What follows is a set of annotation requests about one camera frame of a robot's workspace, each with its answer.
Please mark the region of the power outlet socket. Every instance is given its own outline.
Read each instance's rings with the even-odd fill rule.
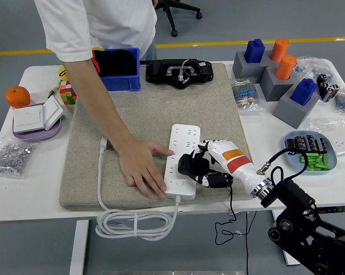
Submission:
[[[323,132],[337,155],[345,154],[345,130]]]
[[[195,198],[196,181],[178,171],[183,154],[190,154],[200,143],[200,128],[195,125],[174,124],[171,130],[169,149],[175,154],[167,157],[165,183],[166,197],[192,200]]]

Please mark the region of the person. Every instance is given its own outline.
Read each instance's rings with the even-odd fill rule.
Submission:
[[[157,2],[35,0],[47,48],[62,61],[77,98],[118,152],[128,185],[136,185],[149,199],[154,197],[154,192],[165,198],[166,191],[153,154],[169,156],[173,151],[153,141],[138,140],[130,133],[91,58],[93,47],[139,48],[140,56],[155,52],[148,49],[154,46]]]

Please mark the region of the blue plastic bin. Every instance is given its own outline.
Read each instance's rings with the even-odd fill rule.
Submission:
[[[119,49],[106,49],[109,52],[113,52]],[[139,91],[140,85],[140,60],[139,60],[139,48],[126,48],[133,53],[137,60],[137,74],[135,76],[102,76],[101,80],[106,86],[108,91]]]

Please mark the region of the human hand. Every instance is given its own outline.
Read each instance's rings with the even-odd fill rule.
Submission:
[[[159,143],[135,140],[127,150],[118,152],[119,163],[128,185],[137,186],[143,195],[152,199],[153,193],[147,183],[163,199],[166,197],[166,184],[154,163],[152,155],[155,152],[166,156],[173,154],[172,150]]]

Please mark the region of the gray floor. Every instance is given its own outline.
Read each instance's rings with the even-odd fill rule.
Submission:
[[[184,2],[199,6],[203,18],[196,20],[194,13],[174,10],[179,35],[173,38],[165,14],[157,11],[158,44],[345,37],[345,1]],[[0,0],[0,52],[44,48],[45,36],[33,1]],[[221,61],[233,60],[237,50],[245,50],[245,46],[158,48],[157,53],[159,58]],[[288,53],[329,59],[345,81],[345,41],[292,43]],[[53,54],[0,56],[0,130],[8,111],[5,90],[18,85],[29,66],[57,64],[60,62]],[[214,223],[227,218],[225,214],[180,216],[171,235],[159,243],[135,239],[105,241],[91,231],[85,273],[245,270],[243,237],[235,237],[224,246],[214,244]],[[345,227],[345,213],[325,218]],[[248,237],[250,274],[310,274],[302,266],[286,267],[280,249],[268,240],[267,229],[273,223],[271,213],[261,211],[256,219]],[[68,274],[75,224],[72,220],[0,223],[0,274]],[[243,226],[240,218],[232,228],[242,230]]]

